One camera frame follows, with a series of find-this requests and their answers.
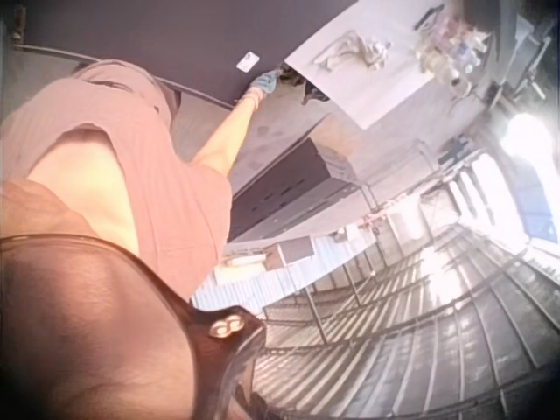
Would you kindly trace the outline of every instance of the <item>white paper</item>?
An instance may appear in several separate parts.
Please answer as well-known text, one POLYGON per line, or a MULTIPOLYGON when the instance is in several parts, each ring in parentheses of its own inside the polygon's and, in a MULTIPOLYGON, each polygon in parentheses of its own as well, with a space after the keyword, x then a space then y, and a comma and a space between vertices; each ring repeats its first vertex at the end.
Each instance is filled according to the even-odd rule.
POLYGON ((254 52, 247 52, 245 56, 241 59, 239 63, 237 63, 237 68, 239 68, 242 72, 248 72, 253 66, 258 63, 261 58, 256 55, 254 52))

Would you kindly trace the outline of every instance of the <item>metal pole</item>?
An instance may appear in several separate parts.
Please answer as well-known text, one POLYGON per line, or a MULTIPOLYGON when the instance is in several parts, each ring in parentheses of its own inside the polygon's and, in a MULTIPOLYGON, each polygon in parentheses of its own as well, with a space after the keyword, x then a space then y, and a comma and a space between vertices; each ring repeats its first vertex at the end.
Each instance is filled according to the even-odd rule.
POLYGON ((375 246, 377 247, 377 252, 379 252, 379 256, 383 261, 383 268, 386 269, 388 267, 387 260, 385 259, 385 255, 382 252, 382 247, 379 245, 379 241, 377 241, 377 238, 375 238, 375 246))
POLYGON ((395 225, 393 224, 393 221, 391 220, 391 216, 388 215, 387 216, 387 223, 388 226, 391 229, 391 233, 393 234, 393 236, 395 237, 395 241, 396 241, 396 246, 399 248, 399 252, 401 253, 402 258, 404 258, 404 252, 403 252, 403 247, 401 246, 401 242, 399 241, 399 237, 396 234, 396 230, 395 230, 395 225))
POLYGON ((426 232, 428 232, 428 236, 430 237, 430 242, 435 245, 434 234, 431 231, 430 223, 428 222, 428 218, 426 217, 426 213, 422 209, 422 203, 418 203, 418 210, 420 210, 420 219, 422 219, 423 226, 426 228, 426 232))
POLYGON ((356 299, 356 303, 358 304, 358 306, 361 306, 360 296, 358 295, 358 291, 356 290, 356 285, 354 284, 354 280, 352 279, 352 276, 350 276, 350 273, 348 272, 346 264, 342 264, 342 270, 344 271, 344 275, 346 276, 348 282, 350 283, 350 287, 352 288, 352 293, 354 298, 356 299))
POLYGON ((321 339, 325 344, 328 344, 328 340, 326 339, 325 330, 323 329, 323 324, 321 324, 321 318, 319 313, 317 312, 317 306, 315 306, 315 302, 313 302, 312 294, 304 288, 305 296, 307 297, 307 302, 309 303, 309 307, 311 308, 311 314, 313 315, 313 319, 315 319, 315 323, 317 324, 318 333, 321 336, 321 339))

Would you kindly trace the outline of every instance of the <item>white surface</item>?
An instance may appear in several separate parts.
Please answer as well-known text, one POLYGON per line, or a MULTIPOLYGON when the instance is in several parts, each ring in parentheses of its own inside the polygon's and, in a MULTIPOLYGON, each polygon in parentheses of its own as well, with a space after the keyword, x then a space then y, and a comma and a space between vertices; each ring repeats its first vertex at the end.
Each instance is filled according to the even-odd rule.
POLYGON ((258 63, 261 58, 256 55, 255 53, 249 51, 245 54, 245 56, 241 59, 239 63, 237 63, 237 68, 239 68, 242 72, 248 72, 253 66, 258 63))
MULTIPOLYGON (((412 27, 442 0, 361 0, 303 43, 286 62, 322 90, 362 129, 385 116, 431 79, 415 57, 420 40, 412 27), (391 41, 385 68, 368 69, 352 57, 329 72, 313 61, 333 41, 356 30, 364 37, 391 41)), ((444 0, 449 12, 458 3, 444 0)))

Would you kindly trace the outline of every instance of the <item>pink shirt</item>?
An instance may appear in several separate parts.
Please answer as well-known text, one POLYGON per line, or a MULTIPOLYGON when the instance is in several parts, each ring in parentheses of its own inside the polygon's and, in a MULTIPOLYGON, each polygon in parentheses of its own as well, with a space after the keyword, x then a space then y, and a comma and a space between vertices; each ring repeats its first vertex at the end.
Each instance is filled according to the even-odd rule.
POLYGON ((187 299, 220 258, 232 193, 217 171, 177 157, 165 94, 144 70, 116 61, 56 80, 4 122, 2 170, 4 180, 24 179, 63 133, 104 131, 125 177, 139 256, 187 299))

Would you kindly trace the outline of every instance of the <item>bright light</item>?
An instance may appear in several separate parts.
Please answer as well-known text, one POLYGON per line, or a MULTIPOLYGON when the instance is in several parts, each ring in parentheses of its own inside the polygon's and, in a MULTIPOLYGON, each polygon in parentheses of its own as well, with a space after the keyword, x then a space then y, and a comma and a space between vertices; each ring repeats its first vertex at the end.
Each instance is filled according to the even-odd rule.
POLYGON ((495 226, 504 233, 523 234, 517 205, 498 164, 489 155, 484 154, 472 163, 472 170, 492 209, 495 226))
POLYGON ((525 158, 534 165, 551 160, 554 139, 544 124, 530 114, 519 114, 507 126, 501 145, 510 155, 525 158))
POLYGON ((485 206, 484 201, 482 201, 482 197, 480 197, 479 190, 477 190, 476 186, 474 186, 473 180, 465 171, 461 172, 460 177, 465 184, 466 192, 471 198, 472 205, 476 210, 477 221, 482 225, 490 226, 491 223, 490 218, 488 217, 487 207, 485 206))
POLYGON ((519 114, 509 122, 501 145, 508 154, 525 159, 535 168, 559 233, 560 178, 552 160, 554 138, 537 118, 519 114))
POLYGON ((462 290, 457 271, 455 269, 444 270, 447 260, 441 252, 435 252, 433 247, 428 247, 421 252, 420 257, 422 258, 423 276, 430 277, 428 291, 441 305, 447 305, 461 295, 462 290))
POLYGON ((393 205, 393 210, 399 213, 404 221, 406 230, 412 240, 422 238, 424 224, 420 215, 420 199, 417 195, 409 195, 393 205))
POLYGON ((455 199, 455 201, 457 201, 457 206, 459 212, 461 213, 461 217, 468 220, 472 219, 473 214, 471 213, 469 206, 466 204, 465 196, 463 196, 463 193, 461 192, 461 190, 459 190, 459 186, 457 185, 457 183, 455 181, 450 182, 449 188, 451 190, 451 193, 453 194, 453 198, 455 199))

